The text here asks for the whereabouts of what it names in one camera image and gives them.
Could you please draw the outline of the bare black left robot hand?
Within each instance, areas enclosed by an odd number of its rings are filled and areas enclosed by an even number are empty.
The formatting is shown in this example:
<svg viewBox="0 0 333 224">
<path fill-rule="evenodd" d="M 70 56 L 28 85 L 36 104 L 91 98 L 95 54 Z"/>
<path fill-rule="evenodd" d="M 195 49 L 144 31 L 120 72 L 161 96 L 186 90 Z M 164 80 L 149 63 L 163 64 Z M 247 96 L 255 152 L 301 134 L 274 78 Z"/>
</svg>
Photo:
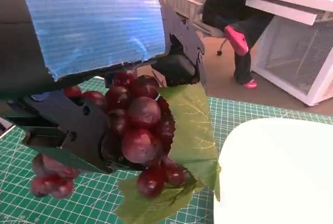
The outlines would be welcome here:
<svg viewBox="0 0 333 224">
<path fill-rule="evenodd" d="M 143 170 L 122 157 L 108 117 L 64 89 L 152 65 L 170 86 L 205 84 L 195 29 L 160 0 L 1 0 L 1 118 L 23 144 L 88 172 Z"/>
</svg>

